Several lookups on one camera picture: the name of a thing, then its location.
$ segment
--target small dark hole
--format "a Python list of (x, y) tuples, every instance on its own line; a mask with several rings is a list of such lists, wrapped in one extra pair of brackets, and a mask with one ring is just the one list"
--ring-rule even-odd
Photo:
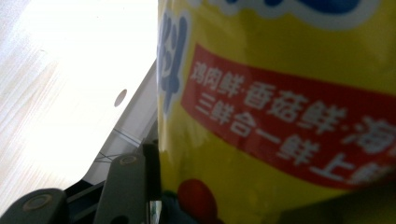
[(111, 221), (111, 224), (128, 224), (128, 223), (129, 223), (128, 217), (125, 216), (115, 217)]

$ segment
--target wooden surface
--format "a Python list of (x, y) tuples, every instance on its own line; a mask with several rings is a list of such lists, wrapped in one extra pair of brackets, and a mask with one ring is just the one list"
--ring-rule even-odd
[(85, 175), (155, 60), (156, 8), (0, 1), (0, 215)]

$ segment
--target plastic packaging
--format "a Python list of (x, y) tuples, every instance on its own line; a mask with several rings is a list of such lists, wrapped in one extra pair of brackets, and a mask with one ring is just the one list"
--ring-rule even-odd
[(394, 15), (391, 0), (160, 1), (159, 147), (178, 223), (276, 222), (388, 179)]

